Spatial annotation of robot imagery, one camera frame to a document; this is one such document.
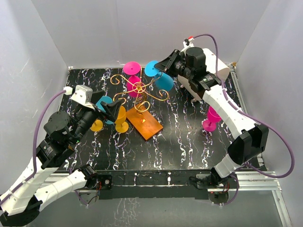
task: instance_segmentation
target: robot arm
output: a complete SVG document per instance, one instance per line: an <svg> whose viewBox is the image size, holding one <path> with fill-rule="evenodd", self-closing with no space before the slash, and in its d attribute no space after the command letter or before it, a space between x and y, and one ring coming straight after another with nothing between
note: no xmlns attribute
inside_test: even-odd
<svg viewBox="0 0 303 227"><path fill-rule="evenodd" d="M216 56L208 49L194 47L186 39L182 51L174 50L173 53L155 64L155 68L178 80L197 100L204 100L223 119L234 138L228 147L228 154L214 166L211 175L206 179L212 185L218 185L241 167L245 162L264 151L268 128L257 124L252 119L241 115L230 106L223 95L221 80L225 81L228 67L218 60L218 75L216 72Z"/></svg>
<svg viewBox="0 0 303 227"><path fill-rule="evenodd" d="M80 105L77 105L74 114L70 116L65 111L57 111L51 115L44 126L47 136L36 148L36 157L31 159L11 188L0 196L0 208L4 211L0 216L3 226L24 226L51 202L91 182L96 173L90 166L84 166L70 176L39 189L74 152L72 146L79 143L97 118L116 121L123 101L111 104L101 102L105 109L103 112L95 106L103 95L103 91L93 93L91 88L77 85L71 100ZM33 175L34 158L37 170Z"/></svg>

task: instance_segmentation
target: gray floor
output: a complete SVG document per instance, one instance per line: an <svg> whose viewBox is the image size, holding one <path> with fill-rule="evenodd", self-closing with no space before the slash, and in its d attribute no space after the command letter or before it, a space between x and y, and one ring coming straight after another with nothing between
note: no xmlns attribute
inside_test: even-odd
<svg viewBox="0 0 303 227"><path fill-rule="evenodd" d="M100 200L86 209L70 193L46 207L28 227L282 226L271 191L240 191L236 200L223 208L206 202L191 198L126 198Z"/></svg>

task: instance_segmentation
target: white wall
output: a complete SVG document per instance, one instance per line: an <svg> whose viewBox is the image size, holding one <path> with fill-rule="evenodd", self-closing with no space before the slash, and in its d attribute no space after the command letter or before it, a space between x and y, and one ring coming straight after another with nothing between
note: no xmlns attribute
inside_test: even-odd
<svg viewBox="0 0 303 227"><path fill-rule="evenodd" d="M67 66L30 0L0 0L0 21L2 194L28 165L37 119L65 84ZM59 102L51 106L44 122ZM41 127L38 141L43 136Z"/></svg>
<svg viewBox="0 0 303 227"><path fill-rule="evenodd" d="M237 61L269 0L32 0L68 66L145 65L213 34L224 62ZM214 51L210 38L195 43Z"/></svg>
<svg viewBox="0 0 303 227"><path fill-rule="evenodd" d="M302 226L303 208L302 11L301 0L272 0L237 63L249 113L274 126L294 149L294 171L279 181L295 227ZM263 156L278 174L290 166L286 147L276 135L270 134Z"/></svg>

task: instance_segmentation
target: wooden board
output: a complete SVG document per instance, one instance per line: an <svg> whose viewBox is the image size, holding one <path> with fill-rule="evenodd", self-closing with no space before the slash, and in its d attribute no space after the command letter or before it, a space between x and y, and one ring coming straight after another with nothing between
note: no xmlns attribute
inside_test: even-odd
<svg viewBox="0 0 303 227"><path fill-rule="evenodd" d="M142 123L142 116L137 114L137 110L133 107L126 112L128 121L138 130L143 138L148 141L153 135L163 129L163 126L148 112L142 112L145 122Z"/></svg>

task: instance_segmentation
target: marble tabletop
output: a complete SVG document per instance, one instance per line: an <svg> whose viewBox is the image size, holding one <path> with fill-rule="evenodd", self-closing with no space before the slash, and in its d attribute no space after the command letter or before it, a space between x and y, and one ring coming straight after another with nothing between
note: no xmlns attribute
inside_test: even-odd
<svg viewBox="0 0 303 227"><path fill-rule="evenodd" d="M119 85L110 83L114 74L123 74L122 68L115 69L79 69L70 70L67 86L86 85L93 91L105 90L111 98L116 93L126 91L126 81ZM143 82L151 79L143 75ZM231 75L226 80L228 94L240 105ZM155 85L147 87L152 95L157 96ZM126 110L133 107L134 98L124 95ZM214 132L206 132L202 121L207 118L209 105L204 101L193 102L192 96L175 86L169 92L167 101L148 98L151 103L149 112L163 126L163 130L147 142L129 123L129 130L120 134L115 125L104 124L100 132L88 131L81 142L75 146L75 153L60 167L59 171L90 164L95 170L186 170L211 169L219 163L227 153L233 141L231 132L221 121ZM64 96L60 110L71 112L76 103ZM251 164L259 168L258 160Z"/></svg>

